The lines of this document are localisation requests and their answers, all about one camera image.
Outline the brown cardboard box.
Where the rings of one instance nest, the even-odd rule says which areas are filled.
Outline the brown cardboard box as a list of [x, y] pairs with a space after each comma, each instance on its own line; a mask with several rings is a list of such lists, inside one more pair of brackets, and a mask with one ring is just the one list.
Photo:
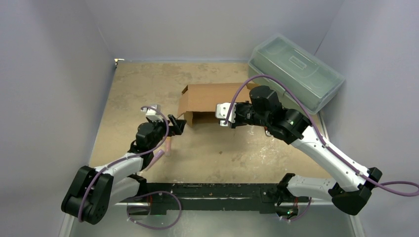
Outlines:
[[189, 84], [181, 92], [178, 116], [183, 116], [190, 127], [204, 123], [218, 123], [217, 104], [230, 103], [241, 83]]

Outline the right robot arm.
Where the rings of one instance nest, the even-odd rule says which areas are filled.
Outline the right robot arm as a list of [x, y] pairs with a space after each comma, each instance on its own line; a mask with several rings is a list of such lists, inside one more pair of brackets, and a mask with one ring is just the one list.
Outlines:
[[277, 93], [268, 86], [250, 90], [250, 99], [227, 106], [230, 128], [244, 125], [263, 127], [271, 136], [308, 155], [330, 175], [330, 179], [308, 178], [287, 173], [277, 186], [278, 203], [297, 197], [331, 201], [340, 211], [357, 215], [367, 204], [382, 172], [366, 168], [317, 134], [308, 117], [295, 109], [283, 107]]

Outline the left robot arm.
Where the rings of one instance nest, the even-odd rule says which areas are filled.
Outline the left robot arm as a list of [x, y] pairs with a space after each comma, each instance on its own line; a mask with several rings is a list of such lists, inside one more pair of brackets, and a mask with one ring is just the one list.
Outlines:
[[141, 202], [147, 197], [146, 179], [137, 172], [148, 168], [154, 154], [168, 137], [181, 135], [187, 121], [173, 115], [165, 118], [147, 117], [137, 128], [135, 140], [120, 159], [95, 168], [82, 166], [76, 173], [61, 203], [61, 210], [81, 222], [97, 224], [107, 209], [127, 198]]

